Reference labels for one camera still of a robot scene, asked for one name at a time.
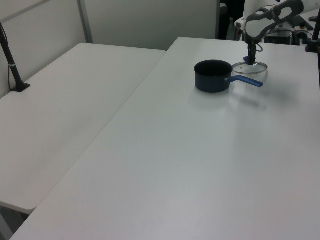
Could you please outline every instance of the white table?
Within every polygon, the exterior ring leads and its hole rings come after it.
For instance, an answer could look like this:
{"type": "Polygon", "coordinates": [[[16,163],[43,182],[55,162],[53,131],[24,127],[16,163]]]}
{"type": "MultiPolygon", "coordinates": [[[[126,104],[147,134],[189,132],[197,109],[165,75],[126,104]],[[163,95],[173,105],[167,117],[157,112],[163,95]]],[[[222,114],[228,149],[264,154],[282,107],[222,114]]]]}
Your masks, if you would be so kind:
{"type": "Polygon", "coordinates": [[[0,100],[0,206],[30,214],[165,54],[79,44],[0,100]]]}
{"type": "Polygon", "coordinates": [[[262,88],[212,94],[195,64],[247,46],[178,38],[12,240],[320,239],[317,55],[263,48],[262,88]]]}

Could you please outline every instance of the cable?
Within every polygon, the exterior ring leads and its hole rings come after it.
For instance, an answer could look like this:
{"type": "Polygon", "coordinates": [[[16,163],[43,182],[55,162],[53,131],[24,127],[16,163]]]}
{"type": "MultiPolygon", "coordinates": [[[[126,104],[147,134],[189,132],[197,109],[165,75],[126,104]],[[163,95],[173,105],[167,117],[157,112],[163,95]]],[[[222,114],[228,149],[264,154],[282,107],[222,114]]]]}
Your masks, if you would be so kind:
{"type": "Polygon", "coordinates": [[[0,22],[0,26],[1,26],[1,31],[2,31],[3,34],[4,34],[5,40],[6,40],[6,42],[8,43],[7,34],[6,34],[6,31],[5,31],[4,27],[2,26],[1,22],[0,22]]]}
{"type": "Polygon", "coordinates": [[[10,86],[10,66],[8,66],[8,85],[9,85],[9,90],[11,92],[12,89],[11,89],[11,86],[10,86]]]}
{"type": "Polygon", "coordinates": [[[261,48],[261,50],[256,50],[258,53],[261,53],[264,49],[263,49],[263,47],[259,44],[259,43],[257,43],[257,45],[261,48]]]}

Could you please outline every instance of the blue saucepan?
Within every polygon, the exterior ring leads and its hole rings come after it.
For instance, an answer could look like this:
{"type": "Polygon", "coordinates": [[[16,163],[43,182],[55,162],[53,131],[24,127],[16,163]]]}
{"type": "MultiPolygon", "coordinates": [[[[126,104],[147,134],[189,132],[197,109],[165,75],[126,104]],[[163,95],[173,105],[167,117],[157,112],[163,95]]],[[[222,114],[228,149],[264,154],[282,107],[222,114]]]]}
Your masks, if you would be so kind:
{"type": "Polygon", "coordinates": [[[256,87],[264,84],[260,81],[237,75],[231,76],[232,66],[221,60],[206,60],[199,62],[194,67],[195,86],[207,93],[219,93],[227,90],[230,83],[238,80],[256,87]]]}

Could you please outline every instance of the pot handle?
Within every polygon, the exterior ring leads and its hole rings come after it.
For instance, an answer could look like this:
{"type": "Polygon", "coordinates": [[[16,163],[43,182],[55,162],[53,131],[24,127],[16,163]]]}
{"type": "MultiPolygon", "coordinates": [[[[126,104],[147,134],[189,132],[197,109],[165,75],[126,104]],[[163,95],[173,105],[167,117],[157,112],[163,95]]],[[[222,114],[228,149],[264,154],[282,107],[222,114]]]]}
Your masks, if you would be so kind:
{"type": "Polygon", "coordinates": [[[240,76],[240,75],[229,77],[227,82],[232,83],[236,80],[239,80],[239,81],[247,83],[247,84],[251,84],[256,87],[262,87],[264,85],[263,82],[260,82],[260,81],[257,81],[257,80],[254,80],[254,79],[251,79],[251,78],[248,78],[245,76],[240,76]]]}

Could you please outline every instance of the equipment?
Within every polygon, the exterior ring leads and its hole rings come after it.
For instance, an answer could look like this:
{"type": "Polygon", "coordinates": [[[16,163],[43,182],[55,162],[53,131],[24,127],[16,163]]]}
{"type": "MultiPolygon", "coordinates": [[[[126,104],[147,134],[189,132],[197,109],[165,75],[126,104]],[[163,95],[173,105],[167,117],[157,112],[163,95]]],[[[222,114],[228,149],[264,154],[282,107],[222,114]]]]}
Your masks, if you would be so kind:
{"type": "Polygon", "coordinates": [[[248,44],[247,65],[256,63],[256,45],[276,26],[293,17],[320,8],[320,0],[247,0],[244,6],[244,41],[248,44]]]}
{"type": "Polygon", "coordinates": [[[5,30],[4,30],[1,22],[0,22],[0,44],[2,46],[5,57],[8,61],[9,68],[11,69],[11,72],[12,72],[14,79],[15,79],[15,88],[13,88],[12,91],[21,93],[25,89],[30,87],[30,84],[24,83],[21,80],[16,63],[14,61],[14,58],[13,58],[11,51],[10,51],[10,48],[9,48],[7,35],[5,33],[5,30]]]}

